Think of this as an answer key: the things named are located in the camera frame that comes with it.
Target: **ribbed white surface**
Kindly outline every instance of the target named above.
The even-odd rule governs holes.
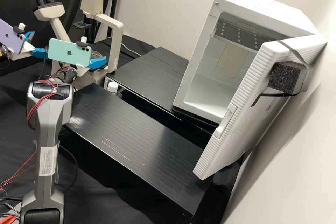
[[[284,42],[296,49],[308,64],[312,64],[326,44],[318,35],[291,38]],[[275,111],[275,104],[283,103],[285,98],[261,97],[255,106],[251,107],[251,104],[266,89],[268,83],[266,77],[274,63],[288,60],[299,62],[296,56],[280,43],[272,41],[261,46],[231,100],[237,107],[235,114],[220,139],[212,135],[194,168],[194,173],[199,178],[205,179],[233,163],[255,145],[263,130],[272,121],[267,115],[270,111],[276,114],[279,108]],[[271,102],[274,103],[272,109],[266,112],[265,108]]]

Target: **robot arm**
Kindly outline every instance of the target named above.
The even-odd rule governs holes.
[[[27,112],[43,97],[48,96],[29,118],[35,121],[37,140],[37,168],[34,190],[23,197],[20,224],[62,224],[64,195],[54,188],[58,134],[63,124],[70,121],[73,89],[66,83],[33,82],[27,94]]]

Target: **white clamp knob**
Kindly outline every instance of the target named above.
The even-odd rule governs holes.
[[[118,91],[118,83],[111,81],[107,85],[107,90],[110,91],[111,93],[116,93]]]
[[[81,41],[82,43],[86,43],[87,40],[88,40],[87,37],[84,37],[84,36],[80,38],[80,41]]]
[[[24,23],[19,24],[19,29],[24,30],[26,28],[26,25]]]

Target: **cable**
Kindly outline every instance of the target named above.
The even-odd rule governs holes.
[[[4,191],[6,193],[6,196],[8,195],[6,190],[0,188],[0,191]]]
[[[16,174],[13,178],[17,177],[17,176],[20,176],[21,174],[25,173],[26,171],[30,171],[33,167],[35,166],[35,164],[32,164],[31,166],[29,166],[27,169],[25,169],[24,171]],[[3,185],[3,186],[8,186],[9,184],[12,184],[12,183],[16,183],[16,182],[19,182],[20,180],[22,180],[23,178],[25,178],[29,173],[25,174],[24,176],[22,176],[21,178],[17,179],[17,180],[14,180],[14,181],[11,181],[11,182],[8,182],[6,183],[6,185]]]
[[[70,152],[68,151],[65,147],[63,147],[62,145],[60,145],[60,147],[65,150],[74,160],[75,164],[76,164],[76,173],[75,173],[75,177],[73,179],[73,182],[68,186],[68,188],[63,192],[63,193],[66,193],[67,191],[70,190],[70,188],[75,184],[76,182],[76,179],[77,179],[77,176],[78,176],[78,163],[77,163],[77,160],[75,158],[75,156]]]
[[[129,49],[127,46],[125,46],[123,43],[121,43],[121,44],[122,44],[123,47],[125,47],[125,49],[126,49],[127,51],[130,51],[131,53],[134,53],[134,54],[136,54],[136,55],[142,57],[141,54],[139,54],[139,53],[137,53],[137,52],[135,52],[135,51],[132,51],[132,50]]]
[[[297,94],[287,94],[287,93],[281,93],[281,94],[267,94],[267,93],[261,93],[260,95],[257,96],[257,98],[254,100],[252,103],[251,107],[253,107],[259,100],[261,96],[267,96],[267,97],[289,97],[289,96],[296,96]]]
[[[7,59],[8,59],[7,66],[0,68],[0,70],[2,70],[2,69],[6,69],[7,67],[9,67],[9,64],[11,63],[11,61],[9,60],[9,57],[7,57]]]
[[[24,167],[26,165],[26,163],[29,162],[29,160],[35,155],[36,151],[34,151],[34,153],[23,163],[23,165],[21,165],[21,167],[7,180],[3,181],[1,184],[4,183],[4,185],[1,186],[0,189],[2,189],[12,178],[14,178],[14,176],[22,169],[22,167]]]
[[[49,78],[51,78],[51,79],[53,79],[53,80],[56,82],[57,87],[58,87],[58,81],[57,81],[54,77],[52,77],[52,76],[50,76],[50,75],[46,75],[46,76],[49,77]]]
[[[12,209],[13,211],[17,212],[18,214],[20,214],[20,212],[18,210],[16,210],[14,207],[12,207],[11,205],[7,204],[7,203],[1,203],[0,205],[5,205],[6,207],[8,207],[9,209]]]
[[[15,216],[17,218],[20,218],[20,215],[16,214],[16,213],[0,213],[0,216],[9,216],[9,215],[12,215],[12,216]]]
[[[41,73],[40,73],[40,76],[38,77],[38,80],[41,79],[41,76],[42,76],[42,73],[43,73],[43,70],[44,70],[44,66],[46,65],[46,61],[47,61],[47,52],[48,52],[48,47],[45,47],[45,54],[44,54],[44,60],[43,60],[43,67],[42,67],[42,70],[41,70]]]
[[[11,224],[16,220],[16,217],[13,215],[8,215],[7,217],[0,220],[0,224]]]
[[[14,201],[22,201],[21,198],[12,198],[12,197],[1,197],[0,199],[4,199],[4,200],[14,200]]]
[[[55,95],[55,94],[54,93],[46,94],[45,96],[43,96],[42,98],[40,98],[39,101],[37,103],[35,103],[35,105],[30,109],[30,111],[28,112],[27,117],[26,117],[26,121],[28,123],[29,128],[35,130],[35,128],[30,123],[30,119],[31,119],[32,115],[37,111],[38,107],[40,106],[40,104],[44,100],[48,99],[49,97],[51,97],[53,95]]]
[[[74,86],[72,86],[72,88],[75,90],[75,98],[73,99],[74,100],[73,102],[75,102],[77,100],[77,91],[78,90]]]

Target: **black platform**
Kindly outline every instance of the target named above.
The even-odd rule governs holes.
[[[195,214],[211,182],[192,171],[201,148],[96,84],[77,99],[67,127]]]
[[[126,89],[172,112],[188,60],[158,47],[107,75]]]

